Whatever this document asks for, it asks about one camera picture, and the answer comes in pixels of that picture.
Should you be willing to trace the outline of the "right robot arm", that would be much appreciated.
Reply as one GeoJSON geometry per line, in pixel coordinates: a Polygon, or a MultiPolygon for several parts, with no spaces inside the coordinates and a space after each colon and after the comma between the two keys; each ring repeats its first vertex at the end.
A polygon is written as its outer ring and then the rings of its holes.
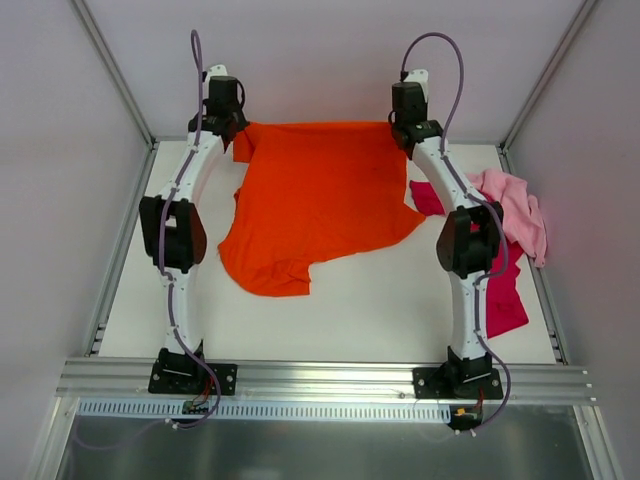
{"type": "Polygon", "coordinates": [[[485,200],[452,163],[442,127],[428,117],[421,83],[393,84],[388,121],[397,146],[426,176],[446,215],[436,255],[451,285],[452,337],[443,364],[413,370],[414,394],[499,399],[500,377],[487,345],[486,297],[494,260],[508,254],[502,207],[485,200]]]}

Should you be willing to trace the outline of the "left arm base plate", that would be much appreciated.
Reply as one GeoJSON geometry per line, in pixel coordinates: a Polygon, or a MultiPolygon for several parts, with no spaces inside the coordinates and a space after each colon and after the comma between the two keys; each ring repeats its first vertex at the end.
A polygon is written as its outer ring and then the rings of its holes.
{"type": "Polygon", "coordinates": [[[237,366],[208,363],[218,383],[198,364],[186,366],[153,365],[147,391],[151,394],[191,395],[209,392],[212,395],[234,396],[237,366]]]}

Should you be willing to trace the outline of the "orange t shirt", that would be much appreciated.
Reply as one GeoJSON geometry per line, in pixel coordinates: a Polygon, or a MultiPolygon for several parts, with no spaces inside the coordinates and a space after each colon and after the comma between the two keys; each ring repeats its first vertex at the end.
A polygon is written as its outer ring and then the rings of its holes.
{"type": "Polygon", "coordinates": [[[218,251],[255,295],[307,295],[312,265],[392,247],[425,220],[405,202],[407,158],[383,122],[253,123],[233,159],[247,170],[218,251]]]}

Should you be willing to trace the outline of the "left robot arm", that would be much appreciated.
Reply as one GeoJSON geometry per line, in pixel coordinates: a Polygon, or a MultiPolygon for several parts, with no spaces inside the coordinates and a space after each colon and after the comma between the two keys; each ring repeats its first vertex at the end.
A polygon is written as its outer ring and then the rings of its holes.
{"type": "Polygon", "coordinates": [[[226,72],[204,74],[198,96],[179,165],[158,194],[140,200],[138,211],[144,249],[158,269],[167,312],[165,343],[148,390],[206,398],[234,395],[237,367],[209,363],[204,355],[195,283],[208,243],[198,203],[214,167],[249,123],[244,88],[226,72]]]}

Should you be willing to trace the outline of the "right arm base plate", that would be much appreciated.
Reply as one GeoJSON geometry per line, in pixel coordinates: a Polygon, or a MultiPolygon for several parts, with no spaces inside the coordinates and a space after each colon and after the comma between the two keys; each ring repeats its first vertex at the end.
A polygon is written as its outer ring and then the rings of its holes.
{"type": "Polygon", "coordinates": [[[504,397],[497,369],[488,376],[461,382],[451,379],[443,365],[417,367],[412,370],[412,385],[417,399],[479,400],[483,395],[484,399],[501,400],[504,397]]]}

